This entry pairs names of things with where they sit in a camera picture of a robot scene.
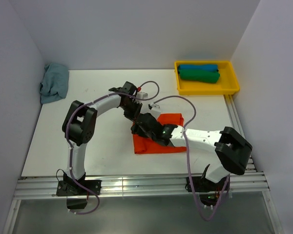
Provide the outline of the orange t shirt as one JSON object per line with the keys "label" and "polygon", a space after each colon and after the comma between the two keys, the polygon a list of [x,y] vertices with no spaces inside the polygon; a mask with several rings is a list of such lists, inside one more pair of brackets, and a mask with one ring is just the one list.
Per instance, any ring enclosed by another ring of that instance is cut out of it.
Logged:
{"label": "orange t shirt", "polygon": [[[181,113],[165,113],[160,114],[157,120],[162,124],[184,125],[184,118]],[[182,153],[186,147],[169,147],[161,146],[149,138],[144,138],[138,135],[133,135],[134,153],[143,154],[172,154]]]}

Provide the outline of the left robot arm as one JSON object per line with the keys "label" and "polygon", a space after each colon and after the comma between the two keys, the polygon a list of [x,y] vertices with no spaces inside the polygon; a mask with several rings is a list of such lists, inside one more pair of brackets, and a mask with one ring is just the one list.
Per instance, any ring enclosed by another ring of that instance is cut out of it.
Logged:
{"label": "left robot arm", "polygon": [[138,87],[127,81],[122,87],[109,89],[108,95],[94,102],[71,103],[62,126],[69,145],[69,160],[63,181],[68,184],[68,190],[73,194],[79,195],[85,190],[85,151],[94,135],[97,117],[110,109],[121,107],[125,118],[134,121],[142,107],[142,104],[135,100],[138,91]]}

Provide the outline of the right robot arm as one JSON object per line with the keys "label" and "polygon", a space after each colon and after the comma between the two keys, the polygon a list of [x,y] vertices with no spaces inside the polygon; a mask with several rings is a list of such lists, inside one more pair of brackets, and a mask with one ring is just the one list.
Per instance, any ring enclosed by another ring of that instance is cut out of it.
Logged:
{"label": "right robot arm", "polygon": [[140,114],[131,132],[164,147],[187,147],[215,153],[219,161],[209,162],[201,179],[207,190],[214,189],[229,174],[243,175],[252,152],[252,145],[232,127],[222,131],[185,129],[176,124],[161,124],[150,113]]}

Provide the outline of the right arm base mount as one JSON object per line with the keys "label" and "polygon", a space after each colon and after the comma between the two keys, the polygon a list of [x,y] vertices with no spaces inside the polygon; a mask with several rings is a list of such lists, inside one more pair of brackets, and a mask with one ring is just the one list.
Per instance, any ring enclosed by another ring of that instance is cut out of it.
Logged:
{"label": "right arm base mount", "polygon": [[193,187],[196,194],[199,194],[197,196],[197,202],[195,202],[195,205],[197,205],[199,208],[215,207],[220,198],[221,191],[226,182],[227,184],[222,193],[220,204],[223,201],[225,201],[225,199],[228,197],[226,193],[230,189],[229,176],[222,178],[218,183],[213,183],[209,180],[205,180],[201,176],[193,176],[192,182],[193,182]]}

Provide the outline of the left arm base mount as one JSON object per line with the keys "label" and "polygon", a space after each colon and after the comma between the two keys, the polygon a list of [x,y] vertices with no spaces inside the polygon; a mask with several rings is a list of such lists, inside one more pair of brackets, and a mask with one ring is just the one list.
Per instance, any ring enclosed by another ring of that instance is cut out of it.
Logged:
{"label": "left arm base mount", "polygon": [[[77,181],[82,186],[93,191],[96,195],[100,194],[102,182],[101,180],[86,180],[85,175],[83,175]],[[90,192],[85,188],[82,188],[79,185],[77,185],[72,178],[70,178],[66,173],[64,173],[63,179],[58,181],[56,196],[66,197],[66,206],[68,209],[83,210],[87,205]]]}

